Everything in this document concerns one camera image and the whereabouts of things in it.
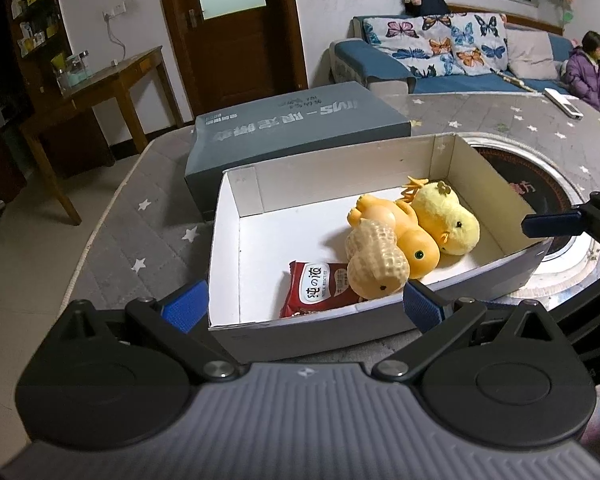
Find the girl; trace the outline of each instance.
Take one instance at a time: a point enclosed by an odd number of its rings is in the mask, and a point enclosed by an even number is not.
[[[590,30],[569,54],[564,82],[569,92],[600,112],[600,35]]]

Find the wooden desk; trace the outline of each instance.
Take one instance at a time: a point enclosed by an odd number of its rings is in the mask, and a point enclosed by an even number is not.
[[[138,114],[136,114],[131,95],[129,95],[129,90],[147,72],[154,68],[160,78],[162,89],[167,97],[167,102],[175,119],[176,126],[181,128],[183,126],[182,116],[180,115],[180,110],[173,94],[169,75],[164,67],[161,46],[130,57],[115,67],[107,67],[96,72],[87,80],[72,87],[64,95],[58,106],[44,113],[34,114],[20,125],[20,131],[27,141],[51,193],[62,204],[62,207],[64,207],[64,210],[76,225],[80,225],[82,219],[75,210],[71,200],[69,200],[69,197],[62,192],[62,188],[58,183],[58,176],[40,143],[40,134],[46,129],[56,126],[56,124],[75,117],[88,108],[108,99],[115,98],[126,126],[129,128],[131,137],[134,140],[136,149],[138,153],[142,153],[147,146],[146,135],[142,130],[142,125],[138,119]]]

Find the yellow chick toy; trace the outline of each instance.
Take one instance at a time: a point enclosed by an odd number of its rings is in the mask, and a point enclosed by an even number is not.
[[[477,218],[460,205],[456,193],[444,182],[409,177],[403,201],[410,203],[420,226],[429,233],[445,254],[462,256],[480,239]]]
[[[349,286],[361,298],[376,300],[400,290],[409,278],[409,263],[396,245],[391,227],[362,219],[347,237]]]
[[[409,204],[363,195],[347,216],[351,227],[356,227],[361,219],[376,220],[395,232],[396,244],[409,262],[411,280],[419,280],[438,265],[440,249],[418,225],[418,217]]]

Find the blue sofa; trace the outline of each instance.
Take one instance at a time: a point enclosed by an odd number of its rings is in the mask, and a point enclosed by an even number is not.
[[[430,94],[444,92],[525,92],[523,89],[507,83],[495,74],[478,76],[449,75],[418,79],[413,88],[413,76],[398,60],[384,54],[368,43],[363,20],[365,18],[408,19],[407,15],[393,16],[357,16],[353,19],[355,38],[335,41],[331,44],[331,70],[337,83],[355,80],[369,88],[375,94],[382,95],[382,88],[391,83],[391,92],[399,90],[402,83],[404,92]],[[507,28],[526,28],[508,23]],[[562,36],[549,33],[554,61],[568,59],[572,49],[571,41]],[[554,88],[562,94],[568,92],[559,81],[525,79],[526,85],[542,92],[545,88]]]

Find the gray shoe box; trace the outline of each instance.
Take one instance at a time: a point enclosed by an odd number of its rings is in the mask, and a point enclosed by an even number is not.
[[[356,82],[245,103],[196,118],[185,179],[205,220],[222,172],[280,156],[411,136],[402,114]]]

